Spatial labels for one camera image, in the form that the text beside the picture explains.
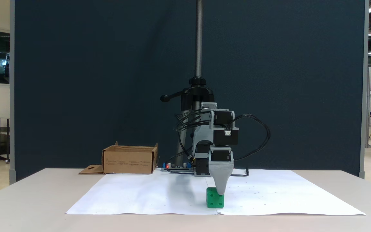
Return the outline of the grey static gripper jaw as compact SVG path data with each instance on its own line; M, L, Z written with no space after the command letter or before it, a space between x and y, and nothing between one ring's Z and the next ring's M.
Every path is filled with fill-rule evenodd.
M233 169L233 161L209 161L209 173L214 180L219 195L225 194L228 179Z

